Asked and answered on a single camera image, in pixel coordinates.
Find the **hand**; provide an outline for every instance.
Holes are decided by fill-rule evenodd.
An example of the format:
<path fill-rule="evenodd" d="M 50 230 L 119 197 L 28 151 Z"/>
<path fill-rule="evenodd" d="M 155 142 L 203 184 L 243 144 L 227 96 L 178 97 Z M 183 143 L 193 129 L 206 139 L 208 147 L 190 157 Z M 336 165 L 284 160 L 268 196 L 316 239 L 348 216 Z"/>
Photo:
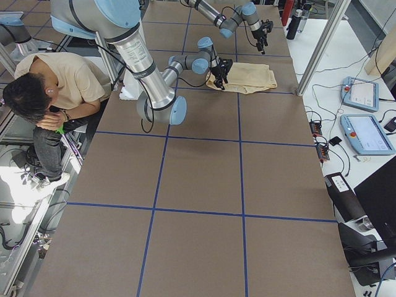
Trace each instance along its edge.
<path fill-rule="evenodd" d="M 56 131 L 63 125 L 63 123 L 64 116 L 60 111 L 57 113 L 47 111 L 44 118 L 40 122 L 36 123 L 36 126 L 46 130 Z"/>

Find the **red object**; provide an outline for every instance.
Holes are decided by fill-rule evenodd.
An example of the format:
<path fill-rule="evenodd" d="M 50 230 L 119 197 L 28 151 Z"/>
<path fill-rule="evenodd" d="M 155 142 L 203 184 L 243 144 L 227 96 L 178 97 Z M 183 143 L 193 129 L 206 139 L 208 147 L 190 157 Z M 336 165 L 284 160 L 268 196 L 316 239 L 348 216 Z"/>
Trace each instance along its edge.
<path fill-rule="evenodd" d="M 287 20 L 289 19 L 291 10 L 293 9 L 293 5 L 295 4 L 295 0 L 286 0 L 285 8 L 282 12 L 282 25 L 285 26 L 287 24 Z"/>

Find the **beige t-shirt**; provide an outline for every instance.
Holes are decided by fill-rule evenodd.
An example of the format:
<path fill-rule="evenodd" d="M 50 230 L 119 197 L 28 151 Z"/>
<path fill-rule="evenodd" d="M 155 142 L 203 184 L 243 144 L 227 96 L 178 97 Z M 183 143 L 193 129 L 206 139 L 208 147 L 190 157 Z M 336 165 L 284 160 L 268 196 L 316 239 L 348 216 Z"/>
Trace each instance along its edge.
<path fill-rule="evenodd" d="M 59 95 L 54 106 L 69 110 L 110 96 L 109 77 L 93 62 L 73 53 L 31 54 L 17 65 L 16 79 L 29 72 L 34 57 L 45 62 L 58 78 Z"/>

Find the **tablet screen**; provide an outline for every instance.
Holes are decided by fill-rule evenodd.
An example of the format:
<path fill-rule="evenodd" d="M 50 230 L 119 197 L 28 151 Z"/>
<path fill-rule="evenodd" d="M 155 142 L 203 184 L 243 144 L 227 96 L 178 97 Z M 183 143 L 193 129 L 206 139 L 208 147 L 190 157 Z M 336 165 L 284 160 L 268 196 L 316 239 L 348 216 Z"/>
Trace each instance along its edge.
<path fill-rule="evenodd" d="M 374 84 L 355 79 L 351 88 L 350 100 L 362 105 L 374 106 Z"/>
<path fill-rule="evenodd" d="M 353 130 L 363 147 L 363 150 L 390 150 L 391 148 L 379 132 L 376 123 L 371 117 L 351 116 L 348 118 Z"/>

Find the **tablet device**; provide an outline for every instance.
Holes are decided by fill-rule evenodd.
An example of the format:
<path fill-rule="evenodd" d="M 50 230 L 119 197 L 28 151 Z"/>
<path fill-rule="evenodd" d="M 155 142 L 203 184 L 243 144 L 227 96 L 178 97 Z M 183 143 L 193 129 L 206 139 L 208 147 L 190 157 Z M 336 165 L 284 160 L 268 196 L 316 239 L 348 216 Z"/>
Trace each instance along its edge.
<path fill-rule="evenodd" d="M 378 111 L 378 83 L 348 76 L 343 81 L 341 98 L 348 106 L 366 111 Z"/>
<path fill-rule="evenodd" d="M 396 153 L 381 125 L 371 114 L 343 114 L 341 126 L 359 155 L 393 155 Z"/>

